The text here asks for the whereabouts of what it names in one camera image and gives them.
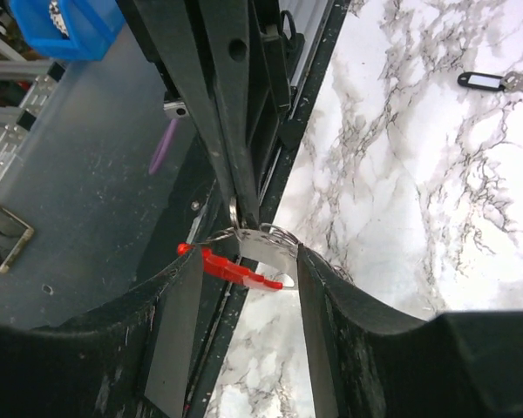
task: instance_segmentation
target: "metal key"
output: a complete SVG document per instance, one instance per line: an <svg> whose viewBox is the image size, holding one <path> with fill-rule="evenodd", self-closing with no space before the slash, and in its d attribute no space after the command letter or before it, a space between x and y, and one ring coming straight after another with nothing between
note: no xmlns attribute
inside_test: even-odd
<svg viewBox="0 0 523 418"><path fill-rule="evenodd" d="M523 91L523 73L511 71L502 78L501 84L508 91Z"/></svg>

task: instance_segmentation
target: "red plastic clip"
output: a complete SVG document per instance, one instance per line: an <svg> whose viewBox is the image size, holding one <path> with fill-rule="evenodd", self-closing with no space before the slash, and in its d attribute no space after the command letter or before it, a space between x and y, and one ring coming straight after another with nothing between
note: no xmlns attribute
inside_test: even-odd
<svg viewBox="0 0 523 418"><path fill-rule="evenodd" d="M179 244L178 255L184 255L192 248L194 246L190 244ZM280 281L268 280L265 276L254 273L247 267L239 266L224 257L213 254L209 248L201 248L201 255L203 256L203 271L207 274L255 289L270 291L282 289Z"/></svg>

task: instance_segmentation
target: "blue plastic container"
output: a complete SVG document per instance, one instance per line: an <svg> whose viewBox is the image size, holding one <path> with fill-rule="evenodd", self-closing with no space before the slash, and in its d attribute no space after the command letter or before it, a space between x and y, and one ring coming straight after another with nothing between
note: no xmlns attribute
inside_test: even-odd
<svg viewBox="0 0 523 418"><path fill-rule="evenodd" d="M69 39L49 15L50 0L10 0L25 42L41 55L66 60L100 60L124 25L116 0L58 0Z"/></svg>

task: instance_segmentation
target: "black key tag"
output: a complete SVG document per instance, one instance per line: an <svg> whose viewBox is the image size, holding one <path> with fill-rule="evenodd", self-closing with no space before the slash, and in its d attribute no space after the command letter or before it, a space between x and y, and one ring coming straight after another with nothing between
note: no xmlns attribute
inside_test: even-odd
<svg viewBox="0 0 523 418"><path fill-rule="evenodd" d="M464 72L457 77L457 83L469 89L486 90L486 91L503 91L501 76L492 74L483 74L481 72Z"/></svg>

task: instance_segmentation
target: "marble tabletop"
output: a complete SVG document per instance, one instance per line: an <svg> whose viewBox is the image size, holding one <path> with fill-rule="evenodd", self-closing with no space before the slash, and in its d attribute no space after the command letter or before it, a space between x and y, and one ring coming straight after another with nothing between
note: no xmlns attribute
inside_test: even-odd
<svg viewBox="0 0 523 418"><path fill-rule="evenodd" d="M275 223L429 320L523 309L523 0L355 0ZM251 291L209 418L314 417L297 293Z"/></svg>

